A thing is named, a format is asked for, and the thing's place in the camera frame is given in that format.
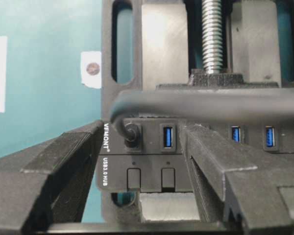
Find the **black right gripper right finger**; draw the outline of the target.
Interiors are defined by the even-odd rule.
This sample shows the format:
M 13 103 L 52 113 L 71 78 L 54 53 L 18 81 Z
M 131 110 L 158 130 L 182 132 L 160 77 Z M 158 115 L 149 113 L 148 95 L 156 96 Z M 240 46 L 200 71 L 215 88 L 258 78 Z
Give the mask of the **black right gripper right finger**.
M 240 224 L 246 235 L 294 235 L 294 160 L 195 123 L 179 126 L 200 218 Z

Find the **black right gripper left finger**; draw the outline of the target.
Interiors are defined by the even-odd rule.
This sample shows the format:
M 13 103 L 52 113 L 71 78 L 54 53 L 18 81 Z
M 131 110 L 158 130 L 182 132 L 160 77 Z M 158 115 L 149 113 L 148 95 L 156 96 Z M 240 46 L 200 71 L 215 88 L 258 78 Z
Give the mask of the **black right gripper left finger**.
M 0 235 L 80 222 L 103 133 L 97 120 L 0 158 Z

